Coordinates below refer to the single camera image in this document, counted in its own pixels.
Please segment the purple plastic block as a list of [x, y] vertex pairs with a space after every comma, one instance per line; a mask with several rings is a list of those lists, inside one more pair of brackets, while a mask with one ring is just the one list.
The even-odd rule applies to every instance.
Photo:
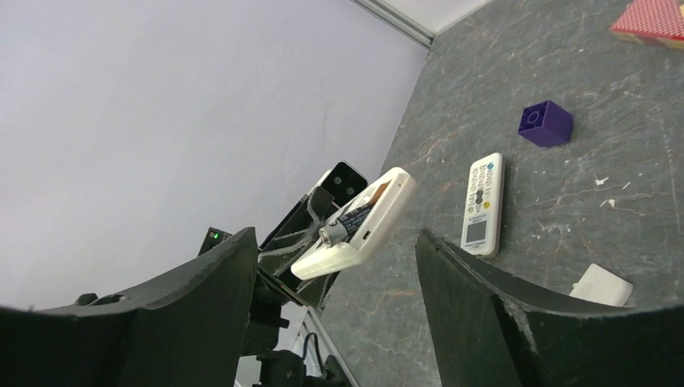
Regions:
[[573, 115], [551, 100], [523, 109], [518, 135], [540, 148], [567, 144], [573, 131]]

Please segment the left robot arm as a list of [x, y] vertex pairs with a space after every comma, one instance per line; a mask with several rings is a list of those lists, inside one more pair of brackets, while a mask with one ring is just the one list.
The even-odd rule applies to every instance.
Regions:
[[322, 331], [305, 334], [297, 352], [277, 348], [279, 331], [290, 325], [283, 306], [293, 302], [319, 310], [338, 275], [300, 280], [290, 270], [314, 246], [325, 218], [338, 207], [332, 193], [316, 186], [305, 194], [257, 249], [257, 278], [242, 354], [261, 364], [259, 386], [353, 386], [341, 358], [323, 356]]

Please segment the red and white remote control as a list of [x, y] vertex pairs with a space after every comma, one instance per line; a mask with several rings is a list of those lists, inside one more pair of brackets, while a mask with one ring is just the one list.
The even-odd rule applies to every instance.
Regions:
[[389, 169], [327, 218], [290, 271], [310, 280], [364, 264], [384, 245], [416, 187], [406, 170]]

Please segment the white battery cover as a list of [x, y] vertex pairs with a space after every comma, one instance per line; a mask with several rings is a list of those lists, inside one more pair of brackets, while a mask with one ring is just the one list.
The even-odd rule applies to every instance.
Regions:
[[573, 284], [569, 295], [588, 302], [623, 307], [632, 291], [633, 284], [597, 264], [591, 264]]

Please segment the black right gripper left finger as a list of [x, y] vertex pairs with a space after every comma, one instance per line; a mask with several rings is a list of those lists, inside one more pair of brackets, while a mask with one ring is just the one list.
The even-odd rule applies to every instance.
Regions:
[[1, 310], [4, 386], [231, 386], [257, 277], [246, 227], [86, 306]]

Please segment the red playing card box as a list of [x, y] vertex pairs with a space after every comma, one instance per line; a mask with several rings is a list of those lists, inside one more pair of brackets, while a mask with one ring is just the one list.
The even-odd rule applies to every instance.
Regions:
[[622, 40], [683, 50], [683, 1], [635, 0], [611, 25]]

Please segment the silver black battery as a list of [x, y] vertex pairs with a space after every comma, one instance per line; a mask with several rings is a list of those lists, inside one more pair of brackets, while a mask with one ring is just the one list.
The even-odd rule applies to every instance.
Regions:
[[366, 203], [335, 218], [319, 229], [319, 238], [327, 247], [332, 247], [352, 237], [368, 217], [374, 204]]

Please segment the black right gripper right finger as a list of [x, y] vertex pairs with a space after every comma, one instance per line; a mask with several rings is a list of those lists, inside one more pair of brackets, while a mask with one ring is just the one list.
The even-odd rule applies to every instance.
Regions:
[[423, 229], [415, 257], [444, 386], [680, 386], [683, 307], [535, 285]]

